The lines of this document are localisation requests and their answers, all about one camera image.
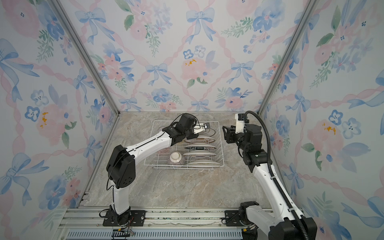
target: wall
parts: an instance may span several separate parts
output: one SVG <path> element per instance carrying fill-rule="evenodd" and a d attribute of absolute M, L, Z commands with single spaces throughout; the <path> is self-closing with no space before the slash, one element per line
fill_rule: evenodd
<path fill-rule="evenodd" d="M 115 118 L 46 2 L 0 6 L 0 239 L 51 239 Z"/>
<path fill-rule="evenodd" d="M 383 10 L 378 0 L 320 0 L 266 114 L 317 239 L 384 239 Z"/>
<path fill-rule="evenodd" d="M 258 109 L 306 3 L 62 1 L 125 111 Z"/>

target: beige marble surface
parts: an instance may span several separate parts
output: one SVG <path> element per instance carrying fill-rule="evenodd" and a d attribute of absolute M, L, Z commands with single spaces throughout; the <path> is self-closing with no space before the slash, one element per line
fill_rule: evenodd
<path fill-rule="evenodd" d="M 106 165 L 113 148 L 126 147 L 150 137 L 154 120 L 173 120 L 180 113 L 122 113 L 105 157 L 90 188 L 86 206 L 109 206 L 112 191 L 106 191 Z M 193 113 L 200 122 L 219 121 L 221 126 L 235 125 L 233 113 Z M 154 169 L 141 161 L 136 179 L 130 185 L 129 202 L 133 207 L 234 207 L 246 201 L 257 201 L 269 208 L 266 195 L 239 157 L 237 146 L 223 141 L 225 166 L 212 170 Z"/>

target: wire dish rack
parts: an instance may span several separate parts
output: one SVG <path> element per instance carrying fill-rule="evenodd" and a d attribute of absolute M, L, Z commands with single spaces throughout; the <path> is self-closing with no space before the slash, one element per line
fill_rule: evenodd
<path fill-rule="evenodd" d="M 157 134 L 164 127 L 167 127 L 171 123 L 172 123 L 172 121 L 159 121 L 159 120 L 153 121 L 151 136 Z M 214 139 L 216 139 L 215 142 L 210 143 L 210 144 L 214 145 L 216 147 L 216 149 L 208 150 L 210 152 L 215 153 L 216 156 L 204 156 L 204 157 L 185 156 L 184 165 L 180 165 L 180 166 L 168 165 L 167 161 L 168 161 L 171 153 L 177 151 L 177 152 L 180 152 L 181 154 L 184 154 L 186 152 L 190 152 L 192 150 L 195 150 L 195 149 L 185 149 L 184 147 L 190 145 L 191 143 L 196 143 L 197 141 L 192 139 L 191 143 L 186 143 L 183 140 L 182 142 L 179 142 L 179 143 L 177 143 L 171 147 L 167 147 L 165 149 L 162 149 L 162 150 L 150 155 L 149 157 L 147 157 L 144 160 L 144 165 L 153 166 L 154 168 L 171 168 L 171 169 L 213 169 L 214 167 L 195 168 L 195 167 L 187 166 L 188 163 L 191 163 L 195 160 L 204 159 L 204 160 L 215 161 L 215 162 L 221 164 L 220 167 L 223 167 L 224 166 L 224 155 L 223 155 L 223 146 L 222 146 L 222 141 L 221 141 L 219 122 L 211 121 L 208 123 L 210 124 L 211 129 L 208 129 L 203 133 L 199 133 L 199 136 L 210 136 L 210 137 L 213 137 Z"/>

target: vent grille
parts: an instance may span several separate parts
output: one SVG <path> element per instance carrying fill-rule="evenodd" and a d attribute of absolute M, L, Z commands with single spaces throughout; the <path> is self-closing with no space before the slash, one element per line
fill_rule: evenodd
<path fill-rule="evenodd" d="M 134 229 L 135 235 L 127 239 L 243 239 L 241 229 Z M 122 232 L 112 229 L 73 229 L 66 239 L 125 239 Z"/>

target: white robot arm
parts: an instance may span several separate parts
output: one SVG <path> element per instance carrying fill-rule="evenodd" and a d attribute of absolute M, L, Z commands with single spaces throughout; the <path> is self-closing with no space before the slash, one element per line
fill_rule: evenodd
<path fill-rule="evenodd" d="M 257 178 L 271 204 L 273 216 L 265 212 L 256 202 L 245 202 L 239 207 L 240 220 L 244 224 L 255 224 L 269 239 L 315 239 L 317 226 L 312 218 L 305 218 L 302 211 L 293 203 L 282 186 L 268 153 L 261 149 L 261 127 L 248 124 L 247 113 L 236 114 L 236 126 L 223 126 L 227 143 L 236 143 L 243 150 L 243 161 Z M 267 141 L 268 132 L 260 117 Z M 130 221 L 129 185 L 136 176 L 136 165 L 151 154 L 181 142 L 192 139 L 204 130 L 197 125 L 197 119 L 184 113 L 180 121 L 172 123 L 161 132 L 138 144 L 126 148 L 115 147 L 109 160 L 107 171 L 113 187 L 113 203 L 109 207 L 114 220 L 119 225 Z"/>

